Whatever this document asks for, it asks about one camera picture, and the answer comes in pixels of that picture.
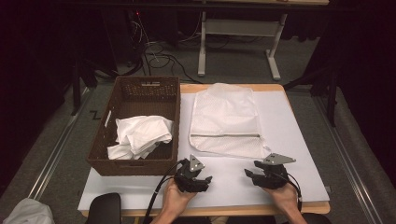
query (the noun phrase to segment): table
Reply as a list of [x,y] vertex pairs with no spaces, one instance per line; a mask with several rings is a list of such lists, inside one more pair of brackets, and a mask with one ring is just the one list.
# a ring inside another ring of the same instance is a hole
[[[272,128],[263,130],[263,136],[276,153],[288,155],[297,162],[285,164],[288,172],[299,181],[303,193],[303,212],[326,214],[330,211],[329,197],[321,182],[318,170],[312,161],[304,139],[292,114],[289,101],[283,87],[274,84],[241,85],[254,90],[254,97],[259,113],[265,108],[265,116],[261,116],[261,123],[267,123]],[[191,154],[193,148],[188,143],[188,120],[194,94],[204,90],[208,85],[181,85],[181,111],[179,131],[179,159]],[[210,157],[208,153],[194,151],[194,155],[205,164],[206,168],[198,178],[213,175],[212,183],[207,192],[198,194],[182,216],[257,216],[274,215],[279,211],[272,205],[269,196],[262,189],[253,186],[251,180],[245,176],[243,168],[254,171],[254,160]],[[93,169],[87,180],[78,210],[87,216],[91,201],[105,193],[118,192],[121,196],[123,216],[143,217],[146,213],[152,191],[161,176],[99,176]],[[151,212],[152,216],[159,213],[161,208],[161,194]]]
[[[329,0],[203,0],[205,4],[209,2],[235,2],[235,3],[258,3],[258,4],[288,4],[288,5],[319,5],[326,6]],[[274,80],[280,80],[280,74],[277,69],[275,53],[276,48],[285,26],[287,14],[282,14],[279,21],[240,21],[240,20],[215,20],[207,19],[206,12],[202,12],[201,23],[201,47],[198,58],[198,76],[205,76],[206,34],[216,35],[252,35],[252,36],[272,36],[273,45],[265,51],[268,64],[270,65],[271,74]]]

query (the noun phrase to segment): wicker basket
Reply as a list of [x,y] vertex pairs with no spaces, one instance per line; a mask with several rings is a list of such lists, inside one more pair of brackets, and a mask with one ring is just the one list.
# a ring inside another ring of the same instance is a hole
[[[172,141],[161,143],[144,160],[109,160],[107,147],[117,144],[115,119],[150,115],[174,122]],[[164,175],[177,162],[179,120],[177,77],[117,77],[87,162],[100,175]]]

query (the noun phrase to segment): person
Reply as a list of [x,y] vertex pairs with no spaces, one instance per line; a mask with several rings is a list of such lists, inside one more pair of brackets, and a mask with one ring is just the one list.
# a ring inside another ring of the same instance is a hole
[[[263,189],[268,192],[276,207],[286,216],[290,224],[306,224],[297,208],[297,192],[291,184],[280,189]],[[151,224],[171,224],[186,209],[197,193],[181,192],[171,178],[163,191],[163,208]]]

